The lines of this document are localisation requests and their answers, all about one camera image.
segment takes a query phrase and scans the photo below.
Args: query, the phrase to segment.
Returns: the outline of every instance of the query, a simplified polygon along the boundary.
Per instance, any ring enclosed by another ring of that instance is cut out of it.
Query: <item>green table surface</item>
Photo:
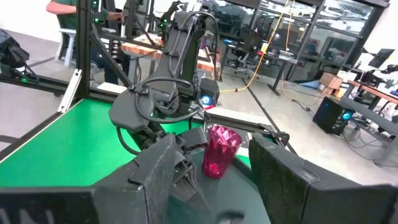
[[[134,156],[120,144],[108,111],[111,105],[83,100],[0,163],[0,187],[87,186]],[[163,125],[182,133],[188,122]],[[123,133],[134,149],[136,144]],[[247,165],[249,159],[239,156]]]

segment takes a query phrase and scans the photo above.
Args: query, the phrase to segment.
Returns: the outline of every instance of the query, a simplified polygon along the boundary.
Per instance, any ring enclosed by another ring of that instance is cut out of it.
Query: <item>floor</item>
[[[13,32],[10,34],[21,44],[22,48],[30,53],[29,64],[53,57],[57,51],[58,43]],[[145,78],[145,74],[148,74],[149,70],[149,61],[142,60],[140,63],[143,78]],[[73,72],[73,68],[65,68],[54,60],[36,65],[33,69],[39,75],[65,81],[70,79]],[[223,82],[219,83],[220,90],[245,87],[241,77],[231,75],[234,75],[232,69],[224,70]],[[246,77],[243,78],[245,82],[249,81]],[[95,80],[102,82],[103,74],[96,74]],[[375,166],[372,161],[360,157],[349,148],[341,137],[325,134],[312,122],[311,113],[302,110],[298,104],[291,101],[293,98],[303,104],[311,105],[312,111],[315,112],[323,98],[319,92],[285,82],[285,94],[280,83],[278,90],[282,96],[276,96],[265,85],[265,83],[273,83],[273,81],[273,78],[261,75],[245,90],[237,93],[222,93],[219,98],[222,103],[221,107],[260,116],[268,121],[268,124],[272,124],[266,119],[261,108],[263,107],[272,118],[273,123],[281,131],[290,134],[290,144],[302,158],[360,184],[398,184],[397,168],[381,168]],[[251,92],[260,104],[256,103]],[[61,98],[57,98],[51,93],[0,83],[0,135],[21,137],[56,112],[60,100]],[[363,142],[373,140],[364,131],[361,132],[360,138],[357,138],[359,133],[352,126],[347,127],[346,134],[349,141],[354,140],[351,144],[356,147],[362,146]],[[7,145],[0,142],[0,150]],[[357,150],[364,157],[375,158],[383,150],[378,145],[379,143],[376,141]],[[394,154],[387,162],[397,166],[398,154]]]

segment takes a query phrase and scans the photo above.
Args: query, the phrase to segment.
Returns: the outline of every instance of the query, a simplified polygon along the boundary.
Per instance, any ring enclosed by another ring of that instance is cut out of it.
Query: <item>computer monitor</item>
[[[394,49],[381,49],[368,65],[374,68],[380,68],[394,51]]]

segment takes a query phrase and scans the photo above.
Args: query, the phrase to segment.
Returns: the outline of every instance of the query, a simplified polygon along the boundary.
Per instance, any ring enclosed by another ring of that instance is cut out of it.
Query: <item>pink plastic cup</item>
[[[241,144],[242,138],[235,131],[213,126],[208,132],[208,146],[201,165],[203,173],[214,179],[222,178]]]

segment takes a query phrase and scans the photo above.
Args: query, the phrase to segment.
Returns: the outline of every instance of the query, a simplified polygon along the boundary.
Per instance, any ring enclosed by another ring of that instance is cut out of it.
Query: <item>window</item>
[[[355,37],[315,26],[303,52],[306,55],[320,57],[331,63],[343,64],[355,42]]]
[[[360,34],[372,11],[372,6],[351,0],[326,0],[317,24]]]
[[[212,2],[215,17],[218,19],[218,29],[221,33],[239,36],[243,25],[249,25],[254,9],[237,6],[225,1]]]
[[[269,40],[275,26],[278,22],[279,16],[264,12],[261,16],[257,16],[254,28],[258,32],[264,33],[264,39]],[[304,33],[309,26],[307,23],[296,21],[295,19],[283,18],[279,23],[279,27],[269,46],[270,50],[286,50],[287,30],[289,27],[289,39],[287,48],[290,53],[297,54],[301,46],[301,41],[304,38]]]
[[[322,77],[323,72],[337,74],[339,70],[340,66],[323,63],[310,57],[300,57],[289,80],[317,80]]]
[[[290,15],[290,13],[292,13],[292,16],[300,17],[308,21],[315,13],[315,7],[304,5],[299,2],[293,4],[293,1],[289,1],[285,9],[285,0],[262,0],[259,9],[263,11],[272,11],[277,14],[284,12],[286,15]]]

